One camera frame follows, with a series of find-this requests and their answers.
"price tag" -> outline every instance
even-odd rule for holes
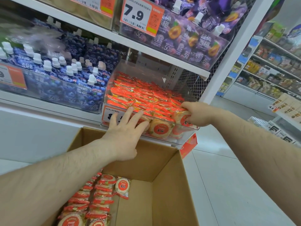
[[[102,112],[102,121],[103,122],[110,122],[111,117],[114,113],[117,113],[117,123],[121,121],[121,118],[125,114],[126,110],[116,108],[110,105],[105,105]]]
[[[27,89],[22,70],[5,64],[0,64],[0,82]]]
[[[164,8],[147,0],[124,0],[120,21],[153,37],[156,36]]]
[[[278,109],[275,106],[270,105],[269,110],[271,110],[273,113],[275,113]]]
[[[103,15],[113,17],[116,0],[71,0],[81,5],[87,6]]]

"forearm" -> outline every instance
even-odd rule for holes
[[[40,226],[115,157],[97,140],[0,176],[2,224]]]
[[[228,111],[219,113],[213,126],[258,185],[301,225],[300,149]]]

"acrylic display container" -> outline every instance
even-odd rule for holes
[[[167,9],[156,37],[123,23],[119,33],[205,70],[212,68],[230,43]]]
[[[4,62],[0,62],[0,65],[15,67]],[[100,113],[104,92],[81,87],[31,70],[15,68],[23,72],[27,89],[1,82],[0,89],[92,113]]]
[[[152,84],[155,83],[157,87],[160,87],[165,91],[171,92],[171,90],[167,89],[167,87],[169,85],[168,83],[172,79],[168,78],[166,75],[121,60],[120,63],[115,68],[114,72],[112,73],[109,82],[107,84],[103,109],[102,109],[103,126],[109,125],[110,117],[115,111],[118,113],[117,119],[119,121],[119,119],[121,119],[123,113],[127,109],[127,107],[124,107],[123,104],[113,103],[110,99],[112,98],[113,95],[111,89],[113,87],[116,87],[115,80],[118,78],[118,76],[122,75],[122,73],[147,83],[152,83]],[[187,91],[187,88],[181,86],[181,87],[176,87],[176,89],[173,89],[172,91],[181,94],[181,92]],[[194,98],[194,96],[191,95],[193,94],[187,93],[186,96],[183,95],[183,99],[185,101],[195,101],[196,99]],[[150,125],[142,134],[143,136],[164,140],[176,145],[183,145],[195,133],[195,131],[199,129],[199,127],[196,127],[194,125],[185,122],[185,120],[182,118],[181,119],[178,118],[178,121],[171,119],[171,117],[173,116],[170,116],[167,119],[159,119],[156,118],[156,115],[154,115],[154,113],[150,113],[150,115],[146,115],[146,114],[143,115],[143,119],[141,121],[143,120],[150,121]],[[179,125],[176,122],[186,124],[187,126]]]
[[[122,0],[115,0],[113,17],[101,14],[85,5],[81,5],[71,0],[39,0],[58,9],[71,13],[84,20],[95,23],[101,27],[112,30],[113,23],[120,21],[120,14],[122,9]]]

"white floor tile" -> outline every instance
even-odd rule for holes
[[[219,226],[293,226],[237,159],[193,150]]]
[[[30,165],[30,163],[0,159],[0,175],[20,169],[22,167],[26,167],[28,165]]]
[[[212,206],[192,152],[183,159],[199,225],[218,226]]]
[[[207,127],[201,127],[196,134],[198,145],[194,149],[237,158],[214,126],[208,125]]]
[[[268,114],[265,114],[265,113],[262,113],[262,112],[259,112],[259,111],[256,111],[256,110],[254,110],[254,112],[259,115],[258,118],[263,119],[265,121],[271,121],[271,120],[273,120],[276,117],[276,114],[275,114],[274,117],[272,117],[272,116],[270,116]]]
[[[215,96],[210,105],[228,110],[244,120],[258,116],[254,110],[219,96]]]

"black wire mesh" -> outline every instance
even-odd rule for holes
[[[246,0],[248,9],[247,9],[246,13],[243,15],[243,17],[237,23],[237,25],[235,27],[234,37],[237,35],[240,27],[242,26],[243,22],[245,21],[246,17],[248,16],[250,10],[252,9],[255,1],[256,0]],[[207,80],[204,81],[199,75],[192,73],[190,71],[187,71],[187,70],[183,70],[182,75],[179,78],[178,84],[181,85],[180,82],[186,82],[187,86],[189,87],[191,92],[194,94],[195,99],[199,100],[201,98],[202,94],[204,93],[207,85],[209,84],[210,80],[212,79],[212,76],[214,75],[215,71],[217,70],[218,66],[220,65],[221,61],[223,60],[225,54],[227,53],[231,43],[225,49],[225,51],[221,54],[221,56],[216,61],[216,63],[213,65],[213,67],[211,68],[210,75]]]

